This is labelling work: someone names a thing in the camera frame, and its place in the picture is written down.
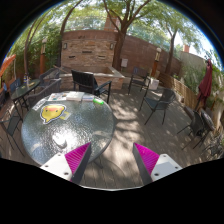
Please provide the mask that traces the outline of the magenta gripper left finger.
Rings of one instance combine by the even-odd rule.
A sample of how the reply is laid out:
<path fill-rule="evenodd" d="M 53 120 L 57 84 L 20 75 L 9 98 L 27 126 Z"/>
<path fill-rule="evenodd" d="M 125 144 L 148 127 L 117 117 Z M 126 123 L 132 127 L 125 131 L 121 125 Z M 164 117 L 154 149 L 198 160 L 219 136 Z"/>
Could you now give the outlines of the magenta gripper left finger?
<path fill-rule="evenodd" d="M 66 154 L 55 154 L 50 160 L 41 166 L 41 169 L 72 183 L 79 184 L 90 155 L 91 143 L 87 143 Z"/>

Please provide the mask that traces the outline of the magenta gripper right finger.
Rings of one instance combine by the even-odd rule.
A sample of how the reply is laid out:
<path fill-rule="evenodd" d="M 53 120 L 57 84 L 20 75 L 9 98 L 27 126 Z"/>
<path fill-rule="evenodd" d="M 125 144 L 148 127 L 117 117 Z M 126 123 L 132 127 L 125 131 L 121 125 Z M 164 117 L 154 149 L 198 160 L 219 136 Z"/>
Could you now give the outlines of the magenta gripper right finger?
<path fill-rule="evenodd" d="M 182 169 L 168 154 L 157 154 L 138 143 L 133 144 L 136 160 L 143 185 L 147 185 Z"/>

